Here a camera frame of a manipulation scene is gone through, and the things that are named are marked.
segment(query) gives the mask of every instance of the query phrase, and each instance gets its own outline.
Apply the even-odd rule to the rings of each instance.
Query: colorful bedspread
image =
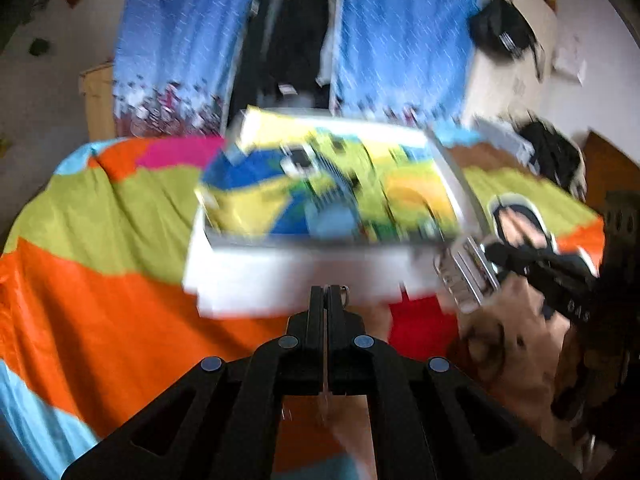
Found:
[[[525,197],[555,249],[580,246],[599,262],[604,238],[593,212],[472,132],[441,128],[440,137],[483,206]],[[202,319],[180,286],[193,189],[221,144],[187,137],[87,145],[15,222],[0,258],[0,409],[48,478],[60,478],[204,356],[241,358],[284,332],[284,317]],[[455,320],[428,312],[414,302],[392,306],[390,342],[415,358],[442,352]],[[353,461],[318,424],[315,400],[289,409],[274,477],[356,478]]]

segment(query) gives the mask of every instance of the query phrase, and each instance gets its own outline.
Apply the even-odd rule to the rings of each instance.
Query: screw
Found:
[[[370,335],[359,335],[353,338],[353,344],[358,348],[370,348],[373,343],[373,338]]]
[[[449,370],[449,361],[444,357],[434,357],[429,361],[429,368],[434,372],[446,372]]]
[[[284,335],[278,339],[278,344],[282,348],[293,348],[298,344],[298,338],[293,335]]]
[[[205,357],[200,361],[200,368],[206,372],[215,372],[222,368],[222,359],[219,357]]]

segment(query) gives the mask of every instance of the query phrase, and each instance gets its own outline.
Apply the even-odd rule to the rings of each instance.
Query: orange fabric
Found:
[[[99,437],[204,356],[248,356],[283,334],[286,322],[203,319],[195,298],[178,285],[138,274],[105,276],[22,238],[0,258],[0,357],[34,393]],[[314,420],[315,399],[297,406],[293,422]],[[276,460],[280,470],[337,452],[327,431],[311,428],[314,439],[302,438],[309,431],[283,432],[278,448],[287,453]]]
[[[103,168],[109,180],[117,182],[138,171],[136,161],[146,153],[157,139],[127,139],[108,147],[97,156],[89,158],[89,168]]]
[[[602,262],[602,251],[604,250],[604,222],[601,217],[587,226],[580,226],[571,234],[560,237],[558,250],[560,253],[569,253],[578,247],[582,247],[593,260],[596,267]]]

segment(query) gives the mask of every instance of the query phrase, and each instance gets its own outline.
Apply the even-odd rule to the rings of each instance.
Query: wall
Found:
[[[50,0],[0,56],[0,132],[14,143],[0,158],[0,234],[62,159],[88,141],[78,75],[113,55],[123,4],[81,0],[70,9]],[[52,50],[33,57],[28,50],[38,37]]]
[[[575,139],[589,129],[640,161],[640,48],[608,0],[558,0],[559,39],[580,37],[583,86],[552,76],[540,114]]]

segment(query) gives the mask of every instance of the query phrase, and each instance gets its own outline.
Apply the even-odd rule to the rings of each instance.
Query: black backpack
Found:
[[[525,17],[513,5],[513,0],[491,0],[469,18],[469,33],[476,47],[498,60],[520,59],[530,48],[536,65],[536,77],[542,81],[544,61],[540,67],[540,44]]]

